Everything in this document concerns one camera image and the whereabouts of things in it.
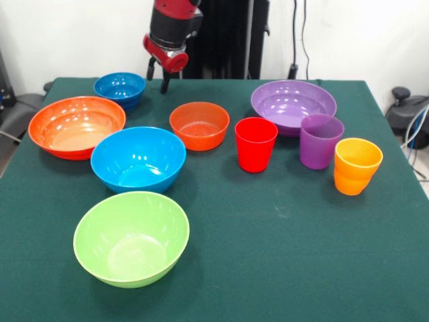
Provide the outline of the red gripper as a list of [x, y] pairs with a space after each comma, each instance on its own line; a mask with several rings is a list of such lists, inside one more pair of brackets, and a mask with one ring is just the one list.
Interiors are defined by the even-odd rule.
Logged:
[[180, 72], [189, 61], [189, 57], [186, 53], [186, 44], [176, 49], [163, 48], [155, 43], [150, 38], [149, 34], [146, 34], [143, 39], [143, 46], [151, 55], [147, 67], [147, 80], [153, 79], [155, 63], [158, 62], [163, 68], [163, 80], [160, 93], [166, 94], [171, 79], [170, 73]]

